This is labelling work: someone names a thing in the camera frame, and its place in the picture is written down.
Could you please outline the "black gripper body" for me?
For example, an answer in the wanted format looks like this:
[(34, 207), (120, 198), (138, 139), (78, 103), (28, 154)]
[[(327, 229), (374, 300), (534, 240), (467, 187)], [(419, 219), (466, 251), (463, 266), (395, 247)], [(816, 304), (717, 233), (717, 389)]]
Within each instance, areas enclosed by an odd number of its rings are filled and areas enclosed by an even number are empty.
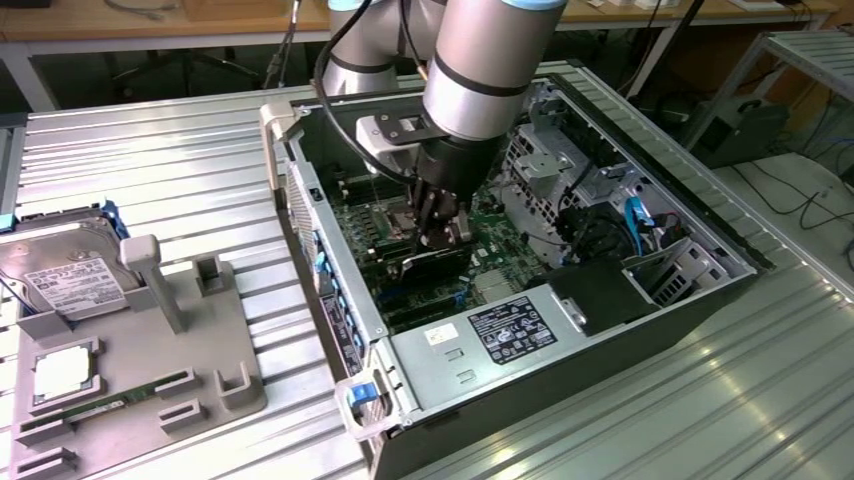
[(506, 137), (470, 141), (454, 136), (421, 143), (415, 160), (418, 182), (470, 199), (483, 185)]

